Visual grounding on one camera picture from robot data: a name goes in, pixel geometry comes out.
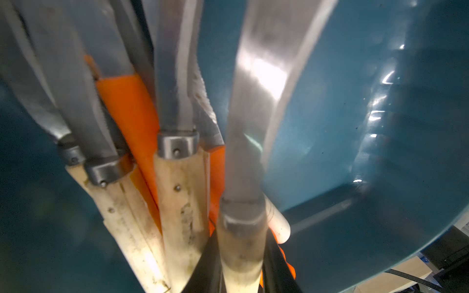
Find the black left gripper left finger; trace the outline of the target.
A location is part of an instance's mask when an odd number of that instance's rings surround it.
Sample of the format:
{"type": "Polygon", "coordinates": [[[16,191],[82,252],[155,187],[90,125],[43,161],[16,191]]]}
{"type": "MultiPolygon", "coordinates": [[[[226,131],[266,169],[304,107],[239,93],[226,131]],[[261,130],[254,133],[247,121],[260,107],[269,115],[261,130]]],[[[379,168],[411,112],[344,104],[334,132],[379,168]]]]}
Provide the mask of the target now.
{"type": "Polygon", "coordinates": [[[222,265],[217,232],[207,241],[203,253],[182,293],[221,293],[222,265]]]}

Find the orange handle sickle group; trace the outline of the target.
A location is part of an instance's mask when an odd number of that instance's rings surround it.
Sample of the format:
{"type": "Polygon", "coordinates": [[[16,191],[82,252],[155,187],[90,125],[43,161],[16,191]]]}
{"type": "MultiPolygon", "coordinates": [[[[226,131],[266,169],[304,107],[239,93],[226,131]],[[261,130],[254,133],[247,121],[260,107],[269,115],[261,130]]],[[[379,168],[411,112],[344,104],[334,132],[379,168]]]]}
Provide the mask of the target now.
{"type": "Polygon", "coordinates": [[[145,204],[147,205],[147,209],[149,210],[149,213],[153,218],[153,221],[155,222],[156,226],[161,232],[160,212],[150,192],[150,189],[147,183],[145,182],[142,172],[140,168],[138,167],[138,165],[136,164],[134,165],[133,171],[130,173],[130,180],[133,182],[137,190],[140,192],[142,198],[145,201],[145,204]]]}

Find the wooden handle sickle group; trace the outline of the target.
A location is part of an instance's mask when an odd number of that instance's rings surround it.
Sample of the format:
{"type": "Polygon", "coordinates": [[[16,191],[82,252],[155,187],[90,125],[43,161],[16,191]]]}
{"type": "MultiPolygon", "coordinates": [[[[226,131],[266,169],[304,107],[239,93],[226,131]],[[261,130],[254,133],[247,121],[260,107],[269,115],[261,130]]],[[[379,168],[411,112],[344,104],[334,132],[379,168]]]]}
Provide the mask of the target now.
{"type": "Polygon", "coordinates": [[[54,142],[67,172],[87,192],[99,212],[105,212],[87,186],[83,168],[85,156],[53,103],[53,94],[28,40],[26,29],[10,1],[1,1],[1,78],[34,122],[54,142]]]}

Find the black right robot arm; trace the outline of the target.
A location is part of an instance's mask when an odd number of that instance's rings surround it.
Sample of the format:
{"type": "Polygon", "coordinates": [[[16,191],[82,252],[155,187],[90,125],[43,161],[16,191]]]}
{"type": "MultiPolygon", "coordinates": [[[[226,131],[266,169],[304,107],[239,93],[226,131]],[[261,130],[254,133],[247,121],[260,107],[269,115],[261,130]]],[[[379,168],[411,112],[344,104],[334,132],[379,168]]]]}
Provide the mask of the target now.
{"type": "Polygon", "coordinates": [[[451,227],[421,251],[438,270],[434,275],[446,293],[469,293],[469,237],[451,227]]]}

